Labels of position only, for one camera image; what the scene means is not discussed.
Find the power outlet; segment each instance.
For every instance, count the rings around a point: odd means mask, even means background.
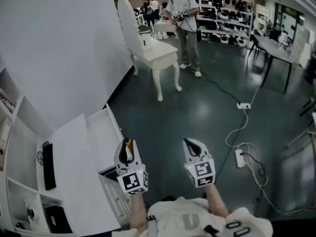
[[[236,164],[237,164],[237,168],[242,168],[246,165],[245,160],[243,158],[242,155],[242,150],[237,149],[235,151],[235,156],[236,156]]]
[[[237,104],[237,109],[238,110],[249,110],[249,109],[251,109],[251,105],[248,103]]]

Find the white t-shirt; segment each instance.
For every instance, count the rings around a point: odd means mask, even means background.
[[[158,202],[148,211],[157,219],[157,237],[195,237],[208,236],[204,229],[211,226],[217,230],[218,237],[271,237],[273,229],[266,219],[252,216],[246,208],[240,208],[222,218],[208,212],[207,200],[178,199],[172,202]],[[148,230],[138,233],[136,229],[112,232],[112,237],[147,237]]]
[[[168,3],[167,11],[175,14],[177,11],[188,13],[191,9],[198,8],[196,0],[173,0]],[[195,17],[186,17],[182,22],[177,22],[178,26],[189,32],[197,31]]]
[[[152,3],[153,10],[157,10],[158,9],[158,5],[159,5],[158,1],[153,0],[153,1],[151,1],[151,3]]]

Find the white cabinet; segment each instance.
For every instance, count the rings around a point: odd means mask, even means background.
[[[0,87],[16,102],[11,113],[0,101],[0,123],[5,118],[12,121],[0,171],[0,228],[22,236],[75,237],[128,223],[129,197],[117,182],[99,174],[115,166],[116,148],[123,139],[110,107],[87,119],[80,115],[55,129],[20,94],[6,69],[0,70]],[[53,144],[56,181],[56,188],[49,191],[37,159],[45,141]],[[72,234],[51,230],[46,208],[53,205],[64,209]],[[26,208],[34,211],[33,220]]]

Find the floor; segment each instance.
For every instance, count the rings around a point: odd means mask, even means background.
[[[162,41],[179,47],[177,39]],[[261,53],[253,64],[253,53],[247,63],[245,52],[248,50],[238,46],[201,41],[198,50],[201,69],[208,74],[208,79],[219,83],[241,102],[249,103],[263,80],[264,54]],[[160,73],[163,92],[163,102],[160,103],[152,72],[141,62],[138,62],[138,67],[138,77],[130,76],[111,108],[123,135],[136,140],[146,165],[149,191],[144,194],[145,201],[152,205],[167,195],[202,196],[203,188],[194,188],[183,168],[182,140],[189,137],[203,142],[212,154],[217,171],[216,186],[230,211],[245,206],[256,215],[276,219],[277,213],[264,198],[256,209],[260,190],[248,169],[236,168],[234,150],[230,151],[218,174],[230,150],[225,138],[244,120],[243,112],[236,108],[236,100],[207,82],[205,76],[195,78],[190,68],[180,71],[179,82],[183,90],[179,93],[173,84],[173,68],[169,68]],[[258,90],[249,111],[248,125],[236,140],[236,143],[251,142],[259,149],[261,162],[269,176],[266,194],[276,206],[282,206],[280,210],[289,209],[289,204],[293,207],[291,209],[305,205],[311,199],[311,182],[314,181],[312,175],[308,185],[301,187],[304,200],[298,201],[301,197],[293,196],[286,205],[279,203],[284,201],[280,197],[284,193],[279,190],[280,182],[290,182],[293,185],[287,189],[296,189],[296,182],[300,181],[294,177],[287,179],[280,173],[281,156],[287,151],[284,147],[312,120],[311,113],[299,117],[302,106],[311,95],[311,86],[303,78],[303,69],[292,71],[287,93],[283,95],[287,73],[288,65],[274,60],[264,88]],[[302,147],[306,139],[303,137],[289,150]],[[256,156],[254,149],[251,149],[251,154]],[[300,213],[297,217],[308,215]]]

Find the person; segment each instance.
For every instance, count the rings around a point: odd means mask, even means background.
[[[150,0],[145,0],[144,11],[145,11],[147,25],[150,27],[151,26],[150,22],[152,22],[152,24],[154,26],[154,24],[155,24],[154,11],[153,11],[153,8],[151,6]]]
[[[166,2],[163,2],[163,3],[162,3],[161,14],[162,14],[164,20],[169,20],[169,18],[167,17],[167,13],[166,13],[167,5],[168,5],[168,4],[167,4]],[[176,35],[175,35],[174,33],[169,33],[169,32],[166,32],[166,33],[167,33],[168,38],[174,38],[174,37],[176,37]]]
[[[155,13],[155,18],[158,20],[159,19],[159,2],[156,0],[152,0],[152,8]]]
[[[178,25],[178,38],[180,40],[181,48],[181,69],[186,67],[192,68],[192,72],[197,78],[201,77],[199,71],[199,57],[198,57],[198,41],[197,41],[197,23],[195,15],[199,13],[199,7],[195,0],[171,0],[166,8],[167,15],[171,23]],[[172,12],[183,12],[185,17],[181,22],[175,22],[172,17]]]
[[[171,196],[146,213],[143,195],[132,197],[130,230],[112,232],[112,237],[271,237],[270,221],[252,216],[246,208],[229,214],[214,184],[205,186],[206,199],[186,200]],[[151,227],[147,216],[157,227]]]

